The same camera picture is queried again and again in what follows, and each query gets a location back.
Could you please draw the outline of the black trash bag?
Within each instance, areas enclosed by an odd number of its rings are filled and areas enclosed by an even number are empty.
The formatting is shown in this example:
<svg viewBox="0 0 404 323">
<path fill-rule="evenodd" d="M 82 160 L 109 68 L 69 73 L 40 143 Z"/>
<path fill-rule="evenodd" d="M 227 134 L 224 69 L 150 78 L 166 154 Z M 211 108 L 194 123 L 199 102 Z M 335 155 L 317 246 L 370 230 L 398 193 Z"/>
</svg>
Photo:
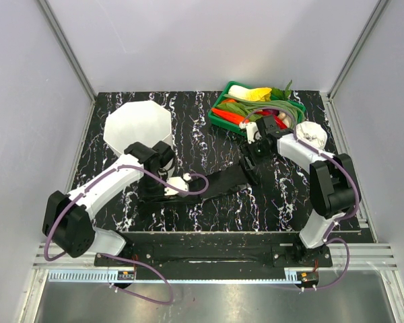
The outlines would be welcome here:
<svg viewBox="0 0 404 323">
<path fill-rule="evenodd" d="M 139 217 L 141 219 L 145 219 L 151 216 L 151 214 L 160 211 L 160 209 L 163 207 L 195 205 L 211 199 L 218 199 L 223 196 L 228 196 L 250 186 L 257 185 L 248 183 L 248 180 L 240 166 L 240 162 L 224 170 L 207 175 L 206 178 L 209 182 L 208 189 L 198 195 L 174 196 L 172 201 L 163 203 L 142 204 L 138 200 L 137 212 Z"/>
</svg>

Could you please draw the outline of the white faceted trash bin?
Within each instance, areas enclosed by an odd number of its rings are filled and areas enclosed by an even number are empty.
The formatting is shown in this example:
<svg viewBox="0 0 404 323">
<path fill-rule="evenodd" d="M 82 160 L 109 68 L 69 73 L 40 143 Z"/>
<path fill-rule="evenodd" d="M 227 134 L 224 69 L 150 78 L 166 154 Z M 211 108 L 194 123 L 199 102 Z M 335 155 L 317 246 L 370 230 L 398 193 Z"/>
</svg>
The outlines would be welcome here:
<svg viewBox="0 0 404 323">
<path fill-rule="evenodd" d="M 118 158 L 136 142 L 152 148 L 163 141 L 173 148 L 171 112 L 152 100 L 127 102 L 106 118 L 103 139 Z"/>
</svg>

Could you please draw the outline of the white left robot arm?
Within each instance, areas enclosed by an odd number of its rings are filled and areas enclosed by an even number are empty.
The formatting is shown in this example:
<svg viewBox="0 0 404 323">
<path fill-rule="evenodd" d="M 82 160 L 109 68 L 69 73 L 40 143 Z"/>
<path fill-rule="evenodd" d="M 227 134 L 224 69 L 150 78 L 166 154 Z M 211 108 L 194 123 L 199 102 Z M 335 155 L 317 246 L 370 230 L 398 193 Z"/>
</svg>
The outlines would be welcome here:
<svg viewBox="0 0 404 323">
<path fill-rule="evenodd" d="M 86 184 L 63 193 L 53 192 L 46 203 L 42 232 L 46 236 L 45 260 L 64 255 L 80 257 L 86 252 L 108 254 L 116 265 L 130 263 L 131 243 L 114 230 L 92 224 L 97 213 L 118 193 L 134 182 L 164 192 L 167 166 L 174 165 L 174 151 L 164 141 L 152 148 L 135 142 L 106 170 Z"/>
</svg>

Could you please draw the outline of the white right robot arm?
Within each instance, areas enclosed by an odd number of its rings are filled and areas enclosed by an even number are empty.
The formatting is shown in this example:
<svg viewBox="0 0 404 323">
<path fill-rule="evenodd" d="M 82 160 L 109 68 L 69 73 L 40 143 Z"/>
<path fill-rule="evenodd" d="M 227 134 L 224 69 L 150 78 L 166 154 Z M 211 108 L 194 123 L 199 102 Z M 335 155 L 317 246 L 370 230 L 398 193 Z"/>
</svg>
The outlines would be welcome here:
<svg viewBox="0 0 404 323">
<path fill-rule="evenodd" d="M 309 175 L 312 212 L 289 257 L 300 266 L 310 265 L 322 254 L 336 224 L 358 210 L 361 196 L 350 156 L 326 152 L 327 134 L 315 122 L 281 129 L 270 116 L 263 116 L 255 122 L 244 119 L 239 128 L 246 133 L 244 152 L 252 162 L 279 155 Z"/>
</svg>

